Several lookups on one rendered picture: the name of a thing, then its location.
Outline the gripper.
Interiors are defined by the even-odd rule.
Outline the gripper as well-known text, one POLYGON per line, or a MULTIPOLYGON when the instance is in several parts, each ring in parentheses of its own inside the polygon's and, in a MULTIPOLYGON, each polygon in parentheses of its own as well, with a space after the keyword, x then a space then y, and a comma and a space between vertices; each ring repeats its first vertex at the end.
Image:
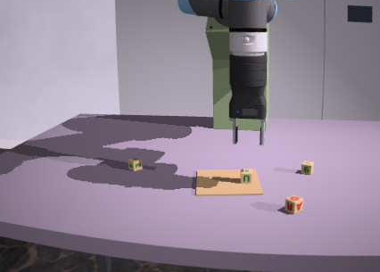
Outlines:
POLYGON ((237 119, 260 120, 260 145, 264 145, 267 101, 267 32, 229 32, 229 120, 233 144, 237 143, 237 119), (231 56, 233 55, 233 56, 231 56), (265 102, 266 101, 266 102, 265 102))

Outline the peach flat mat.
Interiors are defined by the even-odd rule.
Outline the peach flat mat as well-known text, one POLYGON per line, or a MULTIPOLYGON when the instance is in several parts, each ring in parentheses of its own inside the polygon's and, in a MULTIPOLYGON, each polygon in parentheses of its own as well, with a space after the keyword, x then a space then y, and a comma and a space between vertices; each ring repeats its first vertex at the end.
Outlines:
POLYGON ((241 184, 240 169, 197 170, 196 196, 234 195, 263 195, 255 169, 251 184, 241 184))

